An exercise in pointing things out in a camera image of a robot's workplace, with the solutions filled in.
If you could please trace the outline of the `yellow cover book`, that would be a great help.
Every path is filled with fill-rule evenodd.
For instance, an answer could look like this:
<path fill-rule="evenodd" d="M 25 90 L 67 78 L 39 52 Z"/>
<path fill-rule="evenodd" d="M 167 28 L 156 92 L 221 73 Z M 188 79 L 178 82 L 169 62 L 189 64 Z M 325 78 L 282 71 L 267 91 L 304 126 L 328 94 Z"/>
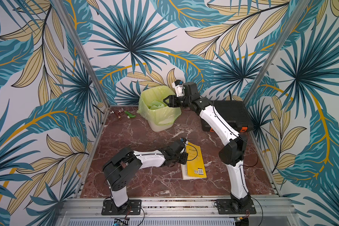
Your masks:
<path fill-rule="evenodd" d="M 201 148 L 191 142 L 186 142 L 187 162 L 181 165 L 183 180 L 207 178 Z"/>

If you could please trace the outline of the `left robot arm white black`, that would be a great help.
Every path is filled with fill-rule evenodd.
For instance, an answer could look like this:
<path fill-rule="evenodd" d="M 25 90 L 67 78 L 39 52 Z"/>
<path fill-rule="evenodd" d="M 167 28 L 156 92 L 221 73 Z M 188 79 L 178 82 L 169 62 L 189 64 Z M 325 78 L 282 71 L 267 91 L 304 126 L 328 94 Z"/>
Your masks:
<path fill-rule="evenodd" d="M 121 149 L 103 165 L 105 181 L 111 190 L 112 205 L 118 210 L 128 206 L 126 186 L 139 170 L 171 167 L 177 163 L 185 165 L 188 159 L 186 144 L 187 140 L 181 138 L 155 151 L 139 152 L 130 147 Z"/>

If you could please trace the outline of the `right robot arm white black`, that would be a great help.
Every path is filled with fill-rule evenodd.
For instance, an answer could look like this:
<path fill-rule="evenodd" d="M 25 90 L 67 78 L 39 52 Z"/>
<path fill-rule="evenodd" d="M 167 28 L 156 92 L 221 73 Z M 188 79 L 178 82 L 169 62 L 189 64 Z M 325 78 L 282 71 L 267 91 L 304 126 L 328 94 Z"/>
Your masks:
<path fill-rule="evenodd" d="M 172 108 L 190 108 L 207 122 L 221 139 L 224 147 L 220 150 L 219 157 L 229 173 L 232 208 L 239 212 L 251 204 L 251 196 L 244 177 L 244 151 L 247 142 L 225 121 L 214 104 L 199 94 L 196 83 L 176 80 L 171 86 L 175 94 L 166 97 L 164 103 Z"/>

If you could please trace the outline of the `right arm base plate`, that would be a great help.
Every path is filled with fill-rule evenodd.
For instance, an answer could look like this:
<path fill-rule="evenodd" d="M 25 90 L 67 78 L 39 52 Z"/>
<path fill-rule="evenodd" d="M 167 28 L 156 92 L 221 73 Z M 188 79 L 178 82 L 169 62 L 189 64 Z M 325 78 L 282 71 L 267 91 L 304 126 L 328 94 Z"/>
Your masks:
<path fill-rule="evenodd" d="M 252 215 L 256 214 L 256 208 L 252 200 L 247 203 L 239 203 L 231 199 L 217 199 L 214 203 L 219 215 Z"/>

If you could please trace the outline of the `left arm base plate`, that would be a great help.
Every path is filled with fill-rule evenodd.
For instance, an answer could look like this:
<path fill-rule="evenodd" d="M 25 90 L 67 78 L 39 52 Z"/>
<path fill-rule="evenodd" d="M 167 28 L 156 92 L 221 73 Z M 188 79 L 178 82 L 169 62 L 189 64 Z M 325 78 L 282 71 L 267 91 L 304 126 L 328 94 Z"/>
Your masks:
<path fill-rule="evenodd" d="M 117 207 L 112 199 L 103 201 L 102 216 L 117 216 L 117 215 L 140 215 L 142 200 L 128 200 L 121 207 Z"/>

